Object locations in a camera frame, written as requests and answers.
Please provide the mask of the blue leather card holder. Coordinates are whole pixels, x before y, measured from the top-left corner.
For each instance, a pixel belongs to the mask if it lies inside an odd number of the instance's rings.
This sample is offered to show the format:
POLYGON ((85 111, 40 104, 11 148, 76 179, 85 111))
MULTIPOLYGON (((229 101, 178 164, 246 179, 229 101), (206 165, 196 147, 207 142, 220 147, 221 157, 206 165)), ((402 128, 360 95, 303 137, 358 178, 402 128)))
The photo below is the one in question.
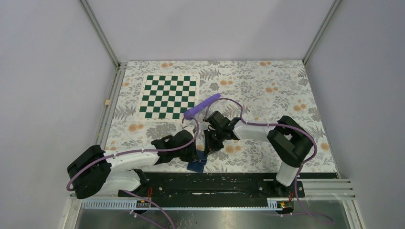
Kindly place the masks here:
POLYGON ((196 173, 203 173, 205 165, 207 163, 207 156, 204 154, 202 150, 197 150, 197 160, 193 162, 189 162, 187 165, 187 170, 196 172, 196 173))

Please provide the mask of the clear plastic card box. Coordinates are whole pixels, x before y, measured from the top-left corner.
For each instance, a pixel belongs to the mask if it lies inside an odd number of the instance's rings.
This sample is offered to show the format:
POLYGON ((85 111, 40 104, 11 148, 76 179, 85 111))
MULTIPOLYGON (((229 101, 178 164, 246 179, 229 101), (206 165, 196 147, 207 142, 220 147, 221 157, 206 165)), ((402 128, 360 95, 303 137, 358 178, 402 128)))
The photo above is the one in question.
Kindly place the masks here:
POLYGON ((206 122, 206 118, 212 114, 212 111, 207 112, 207 108, 201 108, 199 112, 194 116, 194 118, 198 121, 199 124, 199 131, 204 131, 210 125, 209 122, 206 122))

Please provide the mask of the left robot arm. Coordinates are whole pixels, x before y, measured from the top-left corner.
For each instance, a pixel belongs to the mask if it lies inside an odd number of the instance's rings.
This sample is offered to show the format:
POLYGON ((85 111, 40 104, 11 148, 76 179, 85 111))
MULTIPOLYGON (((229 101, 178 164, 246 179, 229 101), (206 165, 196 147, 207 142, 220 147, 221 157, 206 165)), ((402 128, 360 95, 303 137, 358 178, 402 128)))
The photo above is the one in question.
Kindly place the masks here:
POLYGON ((78 199, 115 194, 119 190, 143 196, 148 191, 148 184, 141 167, 169 163, 175 158, 195 161, 196 133, 192 126, 187 126, 175 135, 127 151, 90 146, 67 167, 70 180, 66 189, 74 192, 78 199))

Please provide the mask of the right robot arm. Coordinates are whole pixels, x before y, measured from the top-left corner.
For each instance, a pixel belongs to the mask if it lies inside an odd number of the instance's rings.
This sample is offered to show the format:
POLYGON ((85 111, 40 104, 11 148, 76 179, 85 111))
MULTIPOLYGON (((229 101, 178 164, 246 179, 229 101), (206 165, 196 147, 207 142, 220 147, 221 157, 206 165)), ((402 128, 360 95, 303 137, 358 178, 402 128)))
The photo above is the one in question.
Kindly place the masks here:
POLYGON ((224 147, 225 140, 256 140, 269 142, 281 159, 281 166, 274 183, 275 193, 285 197, 293 190, 293 181, 307 155, 315 148, 314 139, 291 117, 282 116, 275 124, 249 123, 242 118, 232 120, 215 111, 204 119, 207 156, 224 147))

